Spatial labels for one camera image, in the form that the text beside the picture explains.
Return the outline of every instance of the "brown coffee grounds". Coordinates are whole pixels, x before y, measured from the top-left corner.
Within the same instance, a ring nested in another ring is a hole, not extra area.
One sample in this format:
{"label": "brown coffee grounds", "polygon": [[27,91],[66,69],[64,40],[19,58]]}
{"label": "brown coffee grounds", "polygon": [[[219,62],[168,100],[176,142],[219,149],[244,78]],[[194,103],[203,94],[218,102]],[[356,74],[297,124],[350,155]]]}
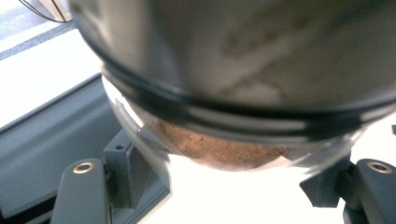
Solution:
{"label": "brown coffee grounds", "polygon": [[166,121],[159,129],[185,157],[202,165],[226,170],[253,169],[274,161],[285,152],[282,147],[245,144],[193,133]]}

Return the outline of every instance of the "metal grommet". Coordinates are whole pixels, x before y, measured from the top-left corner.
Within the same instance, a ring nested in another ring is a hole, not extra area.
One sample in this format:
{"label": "metal grommet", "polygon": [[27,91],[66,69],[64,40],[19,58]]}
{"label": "metal grommet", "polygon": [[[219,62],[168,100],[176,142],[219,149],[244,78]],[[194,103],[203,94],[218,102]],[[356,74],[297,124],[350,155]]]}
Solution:
{"label": "metal grommet", "polygon": [[378,161],[369,161],[367,165],[372,168],[373,170],[382,173],[382,174],[390,174],[393,172],[392,168],[390,168],[388,165],[378,162]]}
{"label": "metal grommet", "polygon": [[93,163],[84,162],[82,164],[75,166],[75,168],[73,169],[73,172],[75,174],[80,175],[80,174],[89,172],[91,169],[93,169]]}

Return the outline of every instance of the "circular hole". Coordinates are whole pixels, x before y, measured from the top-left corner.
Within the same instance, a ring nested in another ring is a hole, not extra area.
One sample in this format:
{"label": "circular hole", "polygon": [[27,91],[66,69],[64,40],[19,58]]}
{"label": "circular hole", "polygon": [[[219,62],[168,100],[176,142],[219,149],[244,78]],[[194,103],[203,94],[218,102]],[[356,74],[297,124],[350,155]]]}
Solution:
{"label": "circular hole", "polygon": [[77,165],[74,168],[73,172],[75,174],[84,174],[84,173],[89,172],[91,169],[93,169],[93,164],[90,163],[90,162],[84,162],[84,163],[82,163],[80,165]]}
{"label": "circular hole", "polygon": [[118,146],[116,146],[116,150],[121,150],[121,149],[123,149],[124,148],[124,145],[118,145]]}
{"label": "circular hole", "polygon": [[392,173],[392,169],[390,167],[388,167],[386,164],[383,164],[380,162],[371,161],[371,162],[367,163],[367,165],[379,173],[383,173],[383,174]]}

